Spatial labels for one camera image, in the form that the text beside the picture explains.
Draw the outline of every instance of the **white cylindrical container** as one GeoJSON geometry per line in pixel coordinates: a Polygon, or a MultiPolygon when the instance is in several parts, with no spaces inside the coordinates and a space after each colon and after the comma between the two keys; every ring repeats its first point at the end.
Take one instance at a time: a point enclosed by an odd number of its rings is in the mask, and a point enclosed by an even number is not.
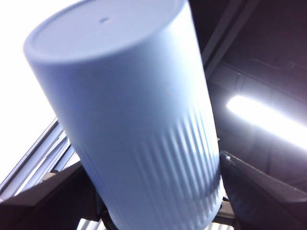
{"type": "Polygon", "coordinates": [[[219,153],[186,0],[83,1],[24,50],[119,230],[212,221],[219,153]]]}

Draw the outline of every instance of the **dark ceiling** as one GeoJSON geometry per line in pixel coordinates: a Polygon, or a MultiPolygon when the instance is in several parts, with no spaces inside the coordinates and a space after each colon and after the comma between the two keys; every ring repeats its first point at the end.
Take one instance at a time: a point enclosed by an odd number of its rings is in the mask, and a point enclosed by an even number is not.
{"type": "Polygon", "coordinates": [[[307,191],[307,150],[226,108],[241,94],[307,126],[307,1],[190,0],[190,5],[220,149],[307,191]]]}

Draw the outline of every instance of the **metal frame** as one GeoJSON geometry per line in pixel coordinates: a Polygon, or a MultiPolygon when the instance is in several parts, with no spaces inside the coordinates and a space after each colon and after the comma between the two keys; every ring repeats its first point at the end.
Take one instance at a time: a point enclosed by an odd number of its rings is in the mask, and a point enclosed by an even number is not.
{"type": "Polygon", "coordinates": [[[110,219],[102,212],[105,210],[91,180],[78,162],[1,203],[0,228],[74,230],[81,217],[95,221],[110,219]]]}
{"type": "Polygon", "coordinates": [[[40,183],[43,176],[66,155],[70,145],[58,120],[54,119],[0,184],[0,198],[8,199],[40,183]]]}
{"type": "Polygon", "coordinates": [[[235,226],[235,214],[229,201],[222,201],[221,208],[215,216],[213,222],[233,227],[235,226]]]}
{"type": "Polygon", "coordinates": [[[70,161],[71,157],[76,154],[75,149],[72,145],[70,145],[65,154],[59,159],[59,161],[54,166],[52,172],[61,172],[63,169],[67,167],[67,163],[70,161]]]}
{"type": "Polygon", "coordinates": [[[239,6],[241,2],[238,0],[231,0],[229,2],[207,46],[201,54],[203,64],[206,66],[205,74],[207,79],[210,78],[216,66],[222,60],[224,54],[255,10],[259,1],[260,0],[247,0],[237,17],[237,11],[240,10],[239,6]]]}

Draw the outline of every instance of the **ribbed texture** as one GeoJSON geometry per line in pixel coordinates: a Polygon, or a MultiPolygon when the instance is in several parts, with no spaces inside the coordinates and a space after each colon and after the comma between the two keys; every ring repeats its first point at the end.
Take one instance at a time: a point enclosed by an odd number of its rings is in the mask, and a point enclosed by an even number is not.
{"type": "Polygon", "coordinates": [[[219,156],[204,120],[192,110],[134,151],[160,229],[201,230],[211,221],[220,197],[219,156]]]}

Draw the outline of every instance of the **ceiling light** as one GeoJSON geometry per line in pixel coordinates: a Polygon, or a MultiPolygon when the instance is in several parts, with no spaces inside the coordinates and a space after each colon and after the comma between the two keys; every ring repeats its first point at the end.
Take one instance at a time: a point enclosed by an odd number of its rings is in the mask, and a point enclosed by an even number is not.
{"type": "Polygon", "coordinates": [[[235,96],[227,108],[241,118],[307,150],[307,128],[252,99],[235,96]]]}

